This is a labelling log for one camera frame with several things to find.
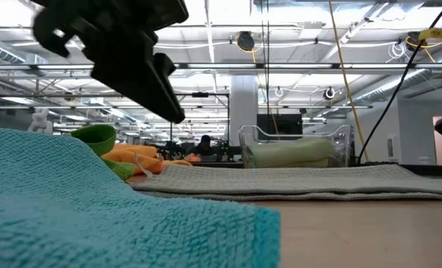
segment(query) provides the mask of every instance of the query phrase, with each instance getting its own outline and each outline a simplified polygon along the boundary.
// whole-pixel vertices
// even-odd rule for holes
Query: gray towel
[[[442,200],[442,179],[397,165],[350,168],[229,169],[171,165],[133,185],[162,197],[216,200]]]

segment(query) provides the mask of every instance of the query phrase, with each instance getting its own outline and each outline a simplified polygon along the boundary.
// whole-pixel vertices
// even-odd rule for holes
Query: teal towel
[[[275,211],[134,192],[83,142],[0,129],[0,267],[276,267]]]

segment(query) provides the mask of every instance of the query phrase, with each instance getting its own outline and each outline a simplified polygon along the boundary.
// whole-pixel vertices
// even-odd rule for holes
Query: clear plastic bin
[[[353,128],[349,125],[343,125],[333,133],[315,135],[271,135],[254,125],[242,126],[239,129],[240,146],[245,168],[258,168],[256,167],[254,156],[249,149],[250,146],[272,142],[293,142],[294,140],[307,137],[325,138],[331,142],[335,154],[328,158],[327,166],[329,168],[345,168],[348,166],[350,160],[352,135]]]

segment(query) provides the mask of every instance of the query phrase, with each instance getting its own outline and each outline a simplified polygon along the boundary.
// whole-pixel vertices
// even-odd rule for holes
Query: black cable
[[[431,29],[434,26],[436,26],[436,24],[438,23],[438,21],[440,20],[441,17],[442,17],[442,11],[436,17],[436,19],[431,24],[431,27],[429,27],[429,29]],[[403,72],[403,75],[401,76],[401,79],[400,79],[400,82],[398,83],[397,88],[394,90],[393,95],[391,96],[390,101],[386,105],[385,110],[383,111],[382,115],[379,117],[377,123],[375,124],[375,126],[371,130],[370,135],[368,135],[368,138],[367,138],[365,144],[363,145],[362,151],[360,152],[359,158],[358,158],[358,160],[356,162],[357,165],[360,165],[362,163],[362,156],[363,156],[363,153],[365,152],[365,149],[366,149],[366,147],[368,145],[368,142],[370,141],[371,137],[375,133],[375,130],[377,130],[379,124],[382,122],[383,118],[385,117],[386,113],[388,112],[388,109],[390,109],[390,106],[393,103],[394,98],[397,96],[397,94],[398,94],[398,92],[399,92],[403,82],[405,81],[406,75],[408,74],[408,71],[411,68],[411,65],[413,64],[413,59],[414,59],[414,57],[416,57],[416,54],[421,49],[421,46],[423,45],[423,43],[424,43],[424,40],[421,40],[421,42],[417,45],[416,49],[414,50],[411,58],[409,59],[408,65],[406,66],[405,71]]]
[[[266,76],[267,111],[268,111],[267,120],[268,120],[268,122],[272,120],[272,124],[275,126],[275,118],[274,118],[274,116],[270,116],[271,109],[269,107],[269,87],[270,87],[270,85],[269,85],[269,76],[270,76],[269,65],[271,63],[271,48],[270,48],[271,34],[270,34],[270,29],[269,29],[269,25],[270,25],[269,24],[269,0],[266,0],[266,7],[267,7],[267,66],[265,66],[265,67],[266,67],[266,72],[267,72],[267,76]]]
[[[264,77],[266,78],[266,102],[267,102],[267,133],[271,133],[271,124],[269,124],[270,121],[270,108],[269,108],[269,85],[268,85],[268,74],[267,74],[267,68],[266,68],[266,42],[264,39],[264,6],[263,6],[264,0],[260,0],[260,26],[262,30],[262,39],[263,39],[263,59],[264,59]]]

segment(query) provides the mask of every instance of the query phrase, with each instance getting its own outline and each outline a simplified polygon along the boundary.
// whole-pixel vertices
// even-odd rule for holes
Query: workbench
[[[442,268],[442,201],[256,205],[281,213],[281,267]]]

